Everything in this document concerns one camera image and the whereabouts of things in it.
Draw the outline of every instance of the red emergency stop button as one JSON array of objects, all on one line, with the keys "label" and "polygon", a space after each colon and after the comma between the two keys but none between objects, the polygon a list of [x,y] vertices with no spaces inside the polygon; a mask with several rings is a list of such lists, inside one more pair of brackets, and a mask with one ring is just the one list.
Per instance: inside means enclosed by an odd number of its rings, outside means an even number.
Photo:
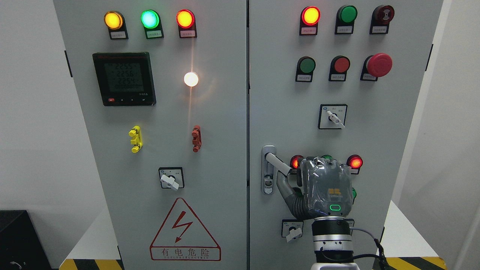
[{"label": "red emergency stop button", "polygon": [[367,62],[367,70],[370,75],[383,77],[392,70],[393,60],[386,53],[377,53],[370,57]]}]

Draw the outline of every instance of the red terminal connector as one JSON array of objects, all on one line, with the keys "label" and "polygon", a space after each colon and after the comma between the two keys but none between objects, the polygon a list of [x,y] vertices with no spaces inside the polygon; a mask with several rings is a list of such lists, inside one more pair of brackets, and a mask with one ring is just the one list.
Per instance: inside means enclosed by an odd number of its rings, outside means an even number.
[{"label": "red terminal connector", "polygon": [[200,132],[199,125],[193,127],[192,137],[193,151],[196,153],[200,150],[200,147],[202,147],[202,133]]},{"label": "red terminal connector", "polygon": [[303,159],[303,156],[302,155],[296,155],[296,156],[293,156],[291,159],[290,159],[290,167],[292,167],[292,169],[296,170],[299,168],[300,166],[300,161]]}]

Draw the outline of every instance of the gray protective cover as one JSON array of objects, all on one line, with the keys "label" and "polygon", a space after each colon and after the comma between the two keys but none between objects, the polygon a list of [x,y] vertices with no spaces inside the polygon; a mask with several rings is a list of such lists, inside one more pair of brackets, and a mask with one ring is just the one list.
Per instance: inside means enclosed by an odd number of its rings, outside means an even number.
[{"label": "gray protective cover", "polygon": [[[316,157],[302,160],[300,168],[303,196],[312,217],[346,217],[350,213],[353,194],[349,166],[334,159]],[[340,210],[336,211],[332,205],[340,206]]]}]

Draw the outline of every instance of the yellow terminal connector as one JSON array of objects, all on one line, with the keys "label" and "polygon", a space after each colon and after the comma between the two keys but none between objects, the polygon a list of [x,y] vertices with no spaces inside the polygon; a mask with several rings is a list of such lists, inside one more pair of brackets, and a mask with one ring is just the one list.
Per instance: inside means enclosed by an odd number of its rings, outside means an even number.
[{"label": "yellow terminal connector", "polygon": [[129,132],[128,136],[132,137],[130,140],[130,144],[134,145],[132,147],[132,153],[138,153],[140,149],[142,149],[142,146],[144,145],[142,141],[142,133],[140,132],[140,127],[139,126],[134,126]]}]

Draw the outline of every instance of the red push button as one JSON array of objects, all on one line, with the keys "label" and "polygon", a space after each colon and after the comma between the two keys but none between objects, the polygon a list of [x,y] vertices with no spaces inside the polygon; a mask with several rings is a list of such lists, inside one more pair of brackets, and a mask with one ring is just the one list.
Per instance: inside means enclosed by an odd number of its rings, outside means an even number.
[{"label": "red push button", "polygon": [[335,71],[338,73],[344,73],[350,68],[350,61],[345,57],[340,57],[335,61]]},{"label": "red push button", "polygon": [[392,70],[393,60],[386,53],[377,53],[367,62],[367,70],[370,75],[383,77]]},{"label": "red push button", "polygon": [[381,25],[387,25],[393,20],[393,17],[395,16],[395,10],[389,5],[378,6],[373,11],[373,15],[377,23]]}]

